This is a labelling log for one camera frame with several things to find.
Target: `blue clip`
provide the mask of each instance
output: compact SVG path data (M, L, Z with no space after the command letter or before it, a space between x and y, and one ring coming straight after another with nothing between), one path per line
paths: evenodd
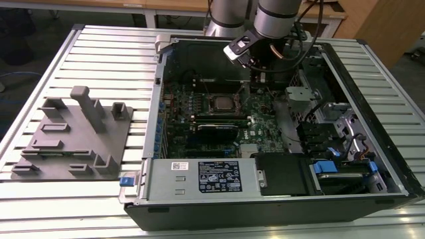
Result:
M377 164L373 161L369 162L369 168L373 173L379 171Z
M135 186L135 178L133 177L120 178L120 186L121 187L133 187Z
M165 103L160 102L160 109L163 110L165 108Z
M316 173L337 173L337 167L333 161L319 161L313 164L313 169Z
M333 153L335 156L337 156L337 157L341 156L340 152L336 151L333 148L329 147L328 149L331 150L331 152Z

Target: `chip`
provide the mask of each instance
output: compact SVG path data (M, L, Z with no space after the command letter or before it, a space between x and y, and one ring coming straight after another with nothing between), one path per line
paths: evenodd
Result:
M216 111L232 111L235 108L233 100L229 97L216 97L215 110Z

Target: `blue cable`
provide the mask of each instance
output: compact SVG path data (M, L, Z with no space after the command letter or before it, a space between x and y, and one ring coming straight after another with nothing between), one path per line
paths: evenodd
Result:
M3 75L0 75L0 78L4 76L10 76L10 75L38 75L38 76L43 76L40 73L36 72L31 72L31 71L18 71L18 72L11 72L11 73L6 73Z

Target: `wooden table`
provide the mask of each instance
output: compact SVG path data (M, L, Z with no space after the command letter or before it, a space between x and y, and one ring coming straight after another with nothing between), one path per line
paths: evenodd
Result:
M305 10L309 2L303 4L300 12ZM99 11L118 13L144 14L147 27L157 27L157 15L197 16L204 17L208 10L207 0L0 0L3 7L19 7L48 10ZM316 5L305 17L304 23L316 23L319 5ZM323 23L327 25L321 37L333 37L341 21L347 18L345 12L336 12L325 5Z

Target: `gray robot arm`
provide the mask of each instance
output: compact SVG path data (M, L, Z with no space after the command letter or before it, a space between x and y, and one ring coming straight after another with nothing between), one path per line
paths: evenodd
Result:
M253 64L248 50L264 40L281 39L291 33L301 0L260 0L255 29L248 30L224 48L229 60L243 67Z

